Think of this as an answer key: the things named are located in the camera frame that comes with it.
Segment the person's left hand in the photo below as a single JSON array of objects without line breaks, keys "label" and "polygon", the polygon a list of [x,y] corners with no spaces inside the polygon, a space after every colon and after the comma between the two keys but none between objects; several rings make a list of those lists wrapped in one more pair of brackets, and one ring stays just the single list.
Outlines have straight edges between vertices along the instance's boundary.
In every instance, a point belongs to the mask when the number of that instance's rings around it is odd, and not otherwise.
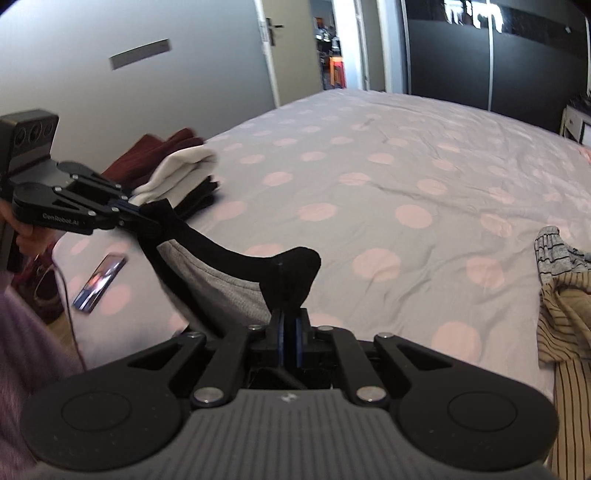
[{"label": "person's left hand", "polygon": [[0,204],[1,224],[9,225],[16,233],[16,244],[20,252],[27,257],[42,254],[56,239],[57,232],[44,227],[25,224],[17,220],[12,212],[12,206],[5,200]]}]

